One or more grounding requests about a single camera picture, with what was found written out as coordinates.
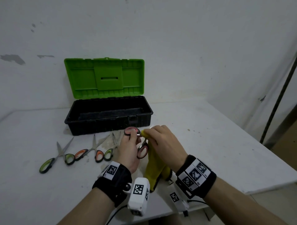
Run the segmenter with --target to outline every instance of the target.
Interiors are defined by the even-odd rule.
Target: toolbox
[[[72,135],[143,127],[153,111],[144,96],[144,60],[64,60],[75,99],[65,119]]]

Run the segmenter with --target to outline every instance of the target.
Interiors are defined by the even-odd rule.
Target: left hand
[[[120,146],[118,147],[119,154],[115,162],[124,165],[131,172],[131,174],[137,170],[139,165],[136,145],[140,142],[141,139],[137,138],[136,131],[132,130],[130,136],[123,136]]]

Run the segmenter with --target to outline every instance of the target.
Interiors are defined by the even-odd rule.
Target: green toolbox lid
[[[75,99],[138,96],[144,93],[144,60],[66,58]]]

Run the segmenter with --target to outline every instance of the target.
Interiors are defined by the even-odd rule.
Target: scissors handle
[[[51,158],[48,161],[46,161],[44,164],[41,165],[41,167],[39,169],[39,173],[44,174],[47,171],[49,171],[49,169],[52,168],[55,161],[56,161],[55,158]]]
[[[103,153],[103,151],[97,150],[96,151],[96,155],[95,155],[95,161],[96,161],[96,163],[102,162],[103,159],[104,159],[104,153]]]
[[[140,129],[138,129],[137,127],[134,127],[134,126],[130,126],[130,127],[127,127],[126,129],[124,129],[124,134],[126,136],[130,136],[132,130],[136,130],[137,136],[140,136],[140,133],[141,133]]]
[[[149,145],[147,144],[145,139],[144,142],[141,144],[141,146],[138,148],[137,158],[143,159],[147,155],[148,149],[149,149]]]
[[[73,154],[66,154],[65,155],[65,163],[66,165],[70,166],[75,162],[75,155]]]
[[[111,158],[113,157],[113,148],[108,149],[105,154],[104,154],[104,160],[105,161],[110,161]]]
[[[81,160],[88,153],[89,153],[89,150],[88,149],[80,150],[79,152],[77,152],[74,155],[75,161]]]

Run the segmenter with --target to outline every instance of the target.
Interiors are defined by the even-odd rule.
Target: toolbox latch
[[[129,120],[129,124],[134,124],[134,123],[137,123],[138,122],[138,119],[137,119],[137,116],[136,115],[129,116],[128,117],[128,120]]]

